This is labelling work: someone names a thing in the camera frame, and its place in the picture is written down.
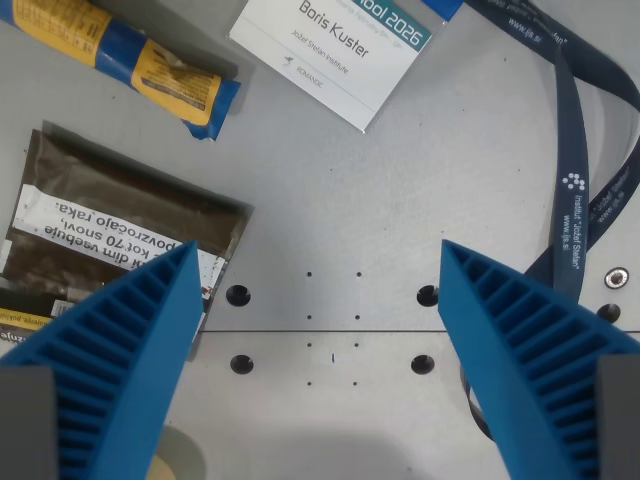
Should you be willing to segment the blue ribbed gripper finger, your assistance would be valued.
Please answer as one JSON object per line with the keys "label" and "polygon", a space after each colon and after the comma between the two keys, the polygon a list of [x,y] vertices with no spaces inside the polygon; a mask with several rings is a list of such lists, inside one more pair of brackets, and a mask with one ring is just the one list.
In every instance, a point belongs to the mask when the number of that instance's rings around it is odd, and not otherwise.
{"label": "blue ribbed gripper finger", "polygon": [[111,282],[14,346],[48,367],[63,479],[143,479],[203,315],[195,242]]}
{"label": "blue ribbed gripper finger", "polygon": [[596,365],[638,353],[638,341],[449,240],[438,311],[510,477],[598,478]]}

